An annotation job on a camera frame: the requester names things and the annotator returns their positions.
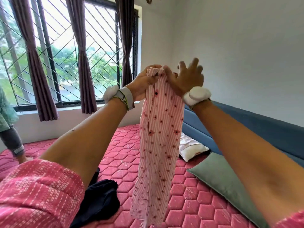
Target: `window sill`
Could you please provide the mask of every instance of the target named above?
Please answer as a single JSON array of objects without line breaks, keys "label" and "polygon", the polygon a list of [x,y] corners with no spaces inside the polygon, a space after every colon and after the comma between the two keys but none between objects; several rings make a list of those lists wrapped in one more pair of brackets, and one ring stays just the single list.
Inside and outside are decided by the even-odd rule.
[{"label": "window sill", "polygon": [[[103,107],[105,103],[103,104],[97,104],[97,109]],[[81,106],[71,106],[71,107],[64,107],[64,108],[57,108],[57,111],[65,111],[65,110],[77,110],[81,109]],[[38,114],[37,110],[29,110],[29,111],[21,111],[17,112],[17,115],[27,115],[27,114]]]}]

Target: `person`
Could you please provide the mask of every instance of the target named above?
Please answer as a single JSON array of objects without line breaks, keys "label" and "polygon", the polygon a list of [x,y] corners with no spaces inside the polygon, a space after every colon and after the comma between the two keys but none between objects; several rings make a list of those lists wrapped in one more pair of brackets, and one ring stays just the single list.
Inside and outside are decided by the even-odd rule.
[{"label": "person", "polygon": [[30,160],[25,156],[21,138],[14,128],[13,123],[18,121],[18,115],[6,99],[0,85],[0,138],[4,145],[11,151],[19,164]]},{"label": "person", "polygon": [[[180,62],[177,77],[164,66],[178,96],[203,85],[203,68],[198,62],[195,58],[188,68]],[[144,99],[148,85],[158,80],[157,76],[146,76],[148,68],[127,85],[134,101]],[[269,225],[281,221],[278,227],[303,227],[304,169],[211,101],[196,104],[193,111]],[[61,136],[40,159],[19,165],[0,184],[0,227],[69,227],[126,113],[125,103],[112,98]]]}]

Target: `leg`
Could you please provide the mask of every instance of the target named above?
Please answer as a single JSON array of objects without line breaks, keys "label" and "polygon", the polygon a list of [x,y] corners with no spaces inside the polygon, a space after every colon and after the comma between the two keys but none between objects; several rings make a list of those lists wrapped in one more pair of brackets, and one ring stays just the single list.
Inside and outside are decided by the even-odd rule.
[{"label": "leg", "polygon": [[0,138],[4,145],[12,152],[13,156],[18,159],[19,164],[26,161],[21,138],[13,126],[10,126],[8,130],[0,132]]}]

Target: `green garment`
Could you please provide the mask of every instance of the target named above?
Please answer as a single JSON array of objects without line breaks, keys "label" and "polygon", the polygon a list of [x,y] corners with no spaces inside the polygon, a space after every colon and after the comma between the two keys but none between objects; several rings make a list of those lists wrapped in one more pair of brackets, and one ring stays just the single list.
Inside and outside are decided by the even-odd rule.
[{"label": "green garment", "polygon": [[0,86],[0,132],[8,130],[17,121],[18,115],[7,101],[5,93]]}]

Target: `window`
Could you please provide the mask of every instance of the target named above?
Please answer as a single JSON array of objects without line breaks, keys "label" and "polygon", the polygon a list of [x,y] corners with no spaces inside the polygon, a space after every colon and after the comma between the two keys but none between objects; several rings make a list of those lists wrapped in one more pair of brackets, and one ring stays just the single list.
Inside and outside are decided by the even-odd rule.
[{"label": "window", "polygon": [[[36,48],[57,107],[80,105],[78,48],[65,0],[29,0]],[[86,0],[86,52],[97,102],[107,87],[121,84],[122,43],[115,3]],[[134,11],[133,78],[137,68],[137,21]],[[0,83],[18,111],[35,110],[26,47],[8,0],[0,1]]]}]

